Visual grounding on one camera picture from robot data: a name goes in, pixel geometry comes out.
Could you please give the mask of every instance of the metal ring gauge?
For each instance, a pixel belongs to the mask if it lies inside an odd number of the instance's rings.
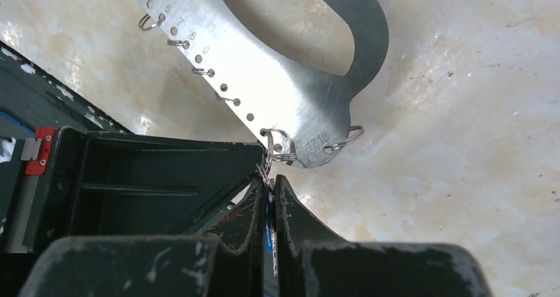
[[[157,19],[148,27],[141,22],[142,29],[159,26],[167,44],[193,64],[193,73],[231,98],[224,101],[265,146],[268,138],[261,130],[275,130],[275,160],[300,168],[326,164],[341,143],[349,144],[350,101],[379,72],[388,49],[388,25],[377,0],[323,1],[354,37],[355,56],[345,76],[301,65],[271,49],[223,0],[136,0],[147,17]]]

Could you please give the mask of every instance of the white marble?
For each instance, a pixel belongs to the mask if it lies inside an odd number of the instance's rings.
[[[344,74],[321,0],[231,0],[271,47]],[[321,168],[276,164],[348,240],[451,242],[497,296],[560,296],[559,0],[379,0],[385,65],[352,102],[366,134]],[[254,141],[133,0],[0,0],[0,38],[138,134]]]

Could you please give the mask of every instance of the small ring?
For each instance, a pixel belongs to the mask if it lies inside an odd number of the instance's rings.
[[[205,71],[204,68],[193,68],[192,73],[195,75],[212,75],[210,71]]]
[[[268,174],[265,172],[265,169],[260,166],[259,164],[257,165],[257,171],[259,172],[259,176],[261,176],[261,180],[263,181],[264,185],[272,190],[272,186],[270,185],[270,180],[268,179]]]
[[[274,154],[272,160],[275,162],[294,162],[297,160],[297,155],[295,153]]]
[[[151,18],[150,15],[146,14],[145,16],[142,16],[142,18],[140,19],[140,22],[138,22],[138,27],[142,30],[142,31],[149,31],[153,28],[156,28],[158,26],[160,26],[163,21],[165,21],[165,15],[162,13],[160,14],[160,19],[155,22],[154,24],[148,26],[147,28],[144,27],[144,25],[146,25],[146,22],[148,22],[148,20]]]
[[[214,94],[216,95],[216,99],[220,100],[220,101],[225,101],[225,102],[235,102],[235,100],[230,99],[230,98],[225,98],[220,96],[217,92],[214,91]]]
[[[332,151],[342,149],[343,147],[346,147],[347,145],[350,145],[350,144],[354,143],[365,132],[364,127],[361,126],[361,125],[352,125],[350,127],[350,132],[352,132],[352,131],[358,131],[358,132],[356,134],[352,135],[351,137],[349,137],[348,139],[342,141],[342,142],[339,142],[339,143],[336,143],[336,144],[333,144],[333,145],[327,145],[325,147],[325,149],[329,149],[329,150],[332,150]]]
[[[261,129],[261,135],[266,136],[268,141],[268,148],[266,149],[266,160],[264,165],[265,173],[268,175],[268,173],[270,173],[270,169],[272,168],[274,141],[272,138],[272,132],[268,129]]]
[[[167,45],[171,46],[191,46],[189,41],[167,40]]]

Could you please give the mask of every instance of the engraved number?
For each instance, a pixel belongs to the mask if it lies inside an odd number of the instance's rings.
[[[316,137],[314,137],[313,139],[305,142],[305,145],[308,147],[308,149],[310,150],[316,150],[316,149],[320,149],[324,146],[325,143],[327,143],[329,141],[329,135],[326,132],[321,132],[321,134],[317,135]],[[296,148],[301,147],[302,145],[302,141],[301,140],[297,140],[296,141]]]

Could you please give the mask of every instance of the red clip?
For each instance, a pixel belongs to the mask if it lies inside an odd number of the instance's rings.
[[[41,139],[41,149],[37,160],[30,160],[27,162],[25,174],[27,175],[42,175],[47,170],[47,163],[49,155],[51,154],[51,147],[54,141],[54,127],[38,127],[35,130],[35,139]]]

